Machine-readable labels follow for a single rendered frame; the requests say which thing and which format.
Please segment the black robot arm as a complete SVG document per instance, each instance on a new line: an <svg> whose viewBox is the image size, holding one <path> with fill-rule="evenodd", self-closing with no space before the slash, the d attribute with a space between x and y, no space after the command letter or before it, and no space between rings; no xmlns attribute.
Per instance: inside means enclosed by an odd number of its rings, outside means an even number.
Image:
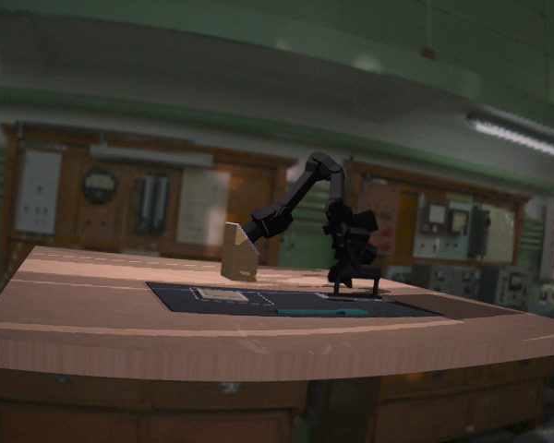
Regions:
<svg viewBox="0 0 554 443"><path fill-rule="evenodd" d="M325 207L329 222L322 226L326 235L331 234L333 239L338 232L346 231L349 227L366 229L369 233L379 230L372 210L354 215L352 208L344 205L345 175L342 165L324 152L316 151L309 157L305 171L280 201L271 203L266 208L251 211L253 220L242 227L250 242L255 243L261 236L269 239L287 230L293 222L291 215L293 209L317 181L324 179L331 180L331 197ZM378 248L375 245L366 245L361 254L360 264L371 265L377 257Z"/></svg>

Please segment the white tile with dark top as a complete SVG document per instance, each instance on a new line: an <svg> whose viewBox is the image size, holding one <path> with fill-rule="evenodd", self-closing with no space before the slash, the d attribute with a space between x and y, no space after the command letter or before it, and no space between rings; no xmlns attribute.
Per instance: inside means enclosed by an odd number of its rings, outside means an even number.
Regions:
<svg viewBox="0 0 554 443"><path fill-rule="evenodd" d="M197 289L197 292L202 298L227 299L229 301L248 302L248 299L246 299L245 296L242 295L240 292L210 291L204 289Z"/></svg>

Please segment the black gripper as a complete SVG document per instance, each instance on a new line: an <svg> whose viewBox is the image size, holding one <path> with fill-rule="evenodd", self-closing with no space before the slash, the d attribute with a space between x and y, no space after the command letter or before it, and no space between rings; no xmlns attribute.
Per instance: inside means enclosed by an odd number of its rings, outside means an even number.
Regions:
<svg viewBox="0 0 554 443"><path fill-rule="evenodd" d="M360 271L361 254L367 247L370 238L366 229L349 227L346 231L340 231L333 237L332 249L335 249L334 259L342 263L351 263L356 272ZM328 282L335 282L335 266L331 266L327 278ZM341 278L348 289L352 289L352 279Z"/></svg>

